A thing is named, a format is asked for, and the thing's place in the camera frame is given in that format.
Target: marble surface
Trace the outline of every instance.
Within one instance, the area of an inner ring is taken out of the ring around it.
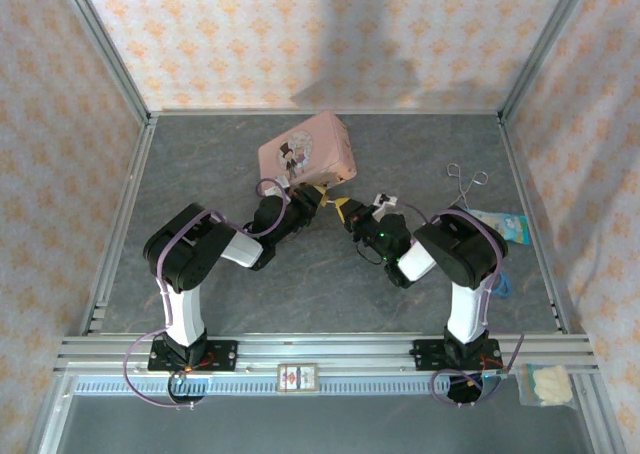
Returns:
[[[163,323],[157,285],[142,258],[147,239],[191,202],[237,223],[253,217],[260,145],[305,115],[161,116],[155,130],[113,285],[103,332],[146,332]],[[492,116],[341,115],[358,175],[331,190],[372,202],[399,196],[431,216],[457,197],[446,166],[456,162],[466,182],[476,170],[486,186],[468,194],[474,209],[522,213],[513,174]],[[418,216],[406,212],[409,228]],[[514,293],[494,298],[497,329],[556,330],[532,246],[509,244],[505,270]],[[451,306],[451,284],[434,269],[407,290],[382,266],[360,258],[332,207],[282,242],[262,271],[220,260],[202,285],[202,315],[210,334],[249,332],[399,332],[440,334]]]

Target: sticker on pink box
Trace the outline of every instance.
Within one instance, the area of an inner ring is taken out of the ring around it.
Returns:
[[[355,177],[356,163],[347,128],[331,111],[323,111],[260,146],[260,177],[284,176],[330,189]]]

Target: gray table surface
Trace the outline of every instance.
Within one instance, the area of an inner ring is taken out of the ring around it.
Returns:
[[[505,384],[471,409],[426,396],[218,396],[176,412],[133,396],[75,396],[58,452],[593,452],[579,411],[521,406],[515,379]]]
[[[163,323],[162,303],[142,258],[149,237],[191,202],[252,219],[258,198],[258,148],[305,115],[161,116],[135,202],[103,332],[146,332]],[[367,204],[378,192],[399,196],[431,216],[458,195],[446,166],[456,162],[473,186],[474,209],[522,213],[513,174],[492,116],[342,115],[358,175],[331,190]],[[409,228],[419,218],[406,212]],[[514,293],[495,298],[491,326],[550,332],[556,323],[532,246],[510,243],[505,271]],[[277,247],[262,271],[221,260],[201,290],[210,334],[249,332],[399,332],[439,334],[451,306],[451,284],[434,269],[407,290],[394,287],[382,266],[355,251],[335,210],[321,210],[310,227]]]

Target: wallpaper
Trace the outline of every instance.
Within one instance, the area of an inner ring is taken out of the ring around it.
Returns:
[[[582,0],[509,132],[553,271],[640,452],[639,0]]]
[[[137,123],[67,0],[0,0],[0,450],[77,333]]]
[[[492,111],[558,0],[93,0],[151,110]]]

